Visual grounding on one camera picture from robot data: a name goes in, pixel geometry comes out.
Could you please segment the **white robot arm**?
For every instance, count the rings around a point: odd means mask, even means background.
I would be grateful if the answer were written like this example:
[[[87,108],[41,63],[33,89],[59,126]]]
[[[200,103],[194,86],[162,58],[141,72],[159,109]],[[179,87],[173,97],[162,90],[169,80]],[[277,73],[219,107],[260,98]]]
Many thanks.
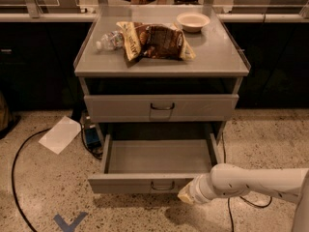
[[[255,191],[296,204],[292,232],[309,232],[309,169],[244,169],[219,163],[179,191],[187,204],[205,204],[216,198]]]

